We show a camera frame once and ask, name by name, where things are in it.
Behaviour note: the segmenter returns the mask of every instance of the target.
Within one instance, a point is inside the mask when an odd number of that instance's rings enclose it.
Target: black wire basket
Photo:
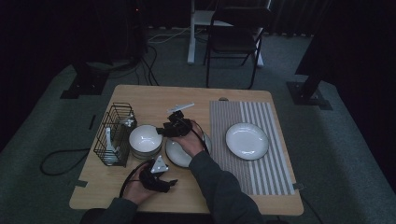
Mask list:
[[[127,103],[114,103],[105,113],[93,150],[104,165],[126,166],[131,151],[129,135],[136,126],[134,111]]]

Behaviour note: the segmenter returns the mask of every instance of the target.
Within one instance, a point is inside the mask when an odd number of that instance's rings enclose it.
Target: black stand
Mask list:
[[[86,63],[73,63],[77,76],[68,91],[64,91],[61,99],[77,99],[80,95],[101,95],[106,84],[108,73],[93,74]]]
[[[329,101],[323,99],[318,84],[320,79],[308,77],[303,82],[287,82],[289,92],[296,105],[318,105],[321,110],[332,110]]]

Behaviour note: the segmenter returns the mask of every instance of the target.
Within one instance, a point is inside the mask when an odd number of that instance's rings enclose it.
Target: black chair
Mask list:
[[[247,89],[252,87],[262,46],[262,34],[268,28],[271,18],[271,11],[265,7],[222,7],[215,11],[208,27],[204,61],[207,87],[212,58],[244,59],[242,66],[250,55],[255,55],[253,73]],[[224,26],[224,23],[219,25],[219,22],[228,23],[229,26]],[[212,56],[212,51],[221,56]]]

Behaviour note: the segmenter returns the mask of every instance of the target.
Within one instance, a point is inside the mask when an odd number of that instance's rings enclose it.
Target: striped placemat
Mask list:
[[[262,158],[246,161],[227,148],[225,134],[232,125],[240,122],[255,124],[267,134],[270,146]],[[294,194],[269,103],[211,101],[210,126],[211,156],[223,170],[236,176],[242,191],[248,195]]]

